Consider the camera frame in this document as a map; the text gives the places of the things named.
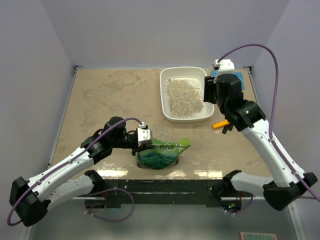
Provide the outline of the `green litter bag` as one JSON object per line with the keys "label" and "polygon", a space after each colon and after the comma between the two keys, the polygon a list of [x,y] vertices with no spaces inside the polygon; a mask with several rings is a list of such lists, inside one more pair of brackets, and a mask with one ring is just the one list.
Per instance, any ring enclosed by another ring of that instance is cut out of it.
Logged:
{"label": "green litter bag", "polygon": [[188,138],[178,141],[162,142],[156,138],[152,140],[154,148],[137,153],[136,164],[139,168],[162,170],[179,163],[179,156],[191,146]]}

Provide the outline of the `orange plastic scoop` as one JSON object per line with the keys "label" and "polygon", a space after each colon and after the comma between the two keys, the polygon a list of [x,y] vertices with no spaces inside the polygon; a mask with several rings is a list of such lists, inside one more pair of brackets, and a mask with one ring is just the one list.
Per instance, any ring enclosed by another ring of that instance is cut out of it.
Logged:
{"label": "orange plastic scoop", "polygon": [[212,128],[214,130],[220,129],[220,128],[224,128],[225,126],[229,125],[230,123],[227,120],[223,120],[220,122],[217,122],[215,124],[212,125]]}

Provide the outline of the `white litter box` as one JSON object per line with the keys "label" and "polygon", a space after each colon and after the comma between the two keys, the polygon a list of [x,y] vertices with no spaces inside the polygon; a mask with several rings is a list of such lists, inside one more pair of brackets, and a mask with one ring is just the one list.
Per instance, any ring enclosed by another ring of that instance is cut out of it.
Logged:
{"label": "white litter box", "polygon": [[195,123],[210,118],[215,108],[204,102],[204,69],[195,66],[170,67],[159,76],[161,107],[173,123]]}

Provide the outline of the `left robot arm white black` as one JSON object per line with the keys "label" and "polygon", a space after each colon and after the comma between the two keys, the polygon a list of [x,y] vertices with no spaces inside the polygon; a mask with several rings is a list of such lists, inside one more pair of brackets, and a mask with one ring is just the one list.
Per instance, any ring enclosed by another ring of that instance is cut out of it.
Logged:
{"label": "left robot arm white black", "polygon": [[152,149],[152,131],[144,122],[135,130],[127,131],[127,118],[112,117],[103,128],[85,139],[69,156],[44,172],[12,182],[9,203],[19,223],[30,227],[38,223],[49,210],[78,196],[99,196],[107,192],[107,185],[97,171],[90,167],[112,154],[113,149],[130,149],[134,156]]}

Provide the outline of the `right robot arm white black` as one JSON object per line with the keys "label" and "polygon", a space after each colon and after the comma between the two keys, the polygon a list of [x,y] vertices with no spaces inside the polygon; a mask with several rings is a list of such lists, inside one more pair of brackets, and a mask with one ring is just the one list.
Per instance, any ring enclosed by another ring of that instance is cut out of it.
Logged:
{"label": "right robot arm white black", "polygon": [[264,112],[256,102],[244,99],[242,83],[235,74],[206,76],[203,100],[216,104],[228,120],[223,134],[236,128],[253,145],[271,173],[271,177],[261,177],[234,170],[212,188],[217,197],[247,192],[264,197],[273,209],[281,211],[318,181],[313,172],[305,172],[295,163],[275,136],[270,136]]}

